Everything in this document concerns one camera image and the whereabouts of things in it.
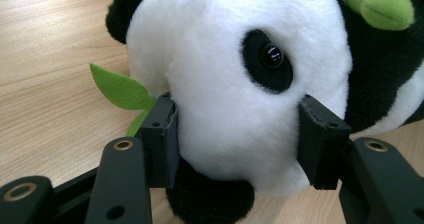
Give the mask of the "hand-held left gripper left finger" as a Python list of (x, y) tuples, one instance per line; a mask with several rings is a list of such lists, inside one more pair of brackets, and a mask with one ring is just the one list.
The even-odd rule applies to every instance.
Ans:
[(149, 186), (172, 188), (179, 166), (178, 108), (170, 93), (161, 95), (138, 130), (144, 149), (150, 153)]

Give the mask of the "panda plush toy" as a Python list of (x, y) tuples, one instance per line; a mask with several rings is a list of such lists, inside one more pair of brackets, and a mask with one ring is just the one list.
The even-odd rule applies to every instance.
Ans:
[(130, 72), (91, 69), (134, 110), (178, 108), (179, 166), (164, 188), (185, 224), (236, 224), (258, 194), (310, 185), (297, 161), (301, 100), (351, 127), (336, 190), (356, 224), (414, 223), (424, 179), (368, 139), (424, 120), (424, 0), (113, 0), (109, 34)]

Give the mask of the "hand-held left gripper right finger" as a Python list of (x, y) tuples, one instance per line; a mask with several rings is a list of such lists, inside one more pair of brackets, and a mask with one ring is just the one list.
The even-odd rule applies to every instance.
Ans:
[(298, 111), (297, 161), (311, 186), (317, 190), (335, 190), (341, 150), (348, 142), (351, 127), (310, 95), (301, 100)]

